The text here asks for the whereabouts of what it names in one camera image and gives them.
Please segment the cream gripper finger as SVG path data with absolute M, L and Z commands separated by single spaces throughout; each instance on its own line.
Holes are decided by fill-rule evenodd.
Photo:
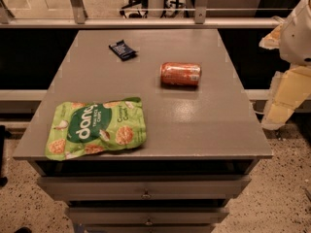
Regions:
M 292 65 L 285 73 L 276 72 L 269 88 L 261 126 L 278 130 L 311 95 L 311 67 Z
M 281 29 L 282 29 L 282 24 L 278 25 L 270 33 L 268 33 L 265 37 L 263 37 L 259 42 L 259 46 L 267 50 L 278 49 Z

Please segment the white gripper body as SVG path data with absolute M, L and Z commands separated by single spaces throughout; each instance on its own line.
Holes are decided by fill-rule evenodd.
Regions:
M 311 65 L 311 0 L 300 0 L 282 25 L 280 57 L 295 65 Z

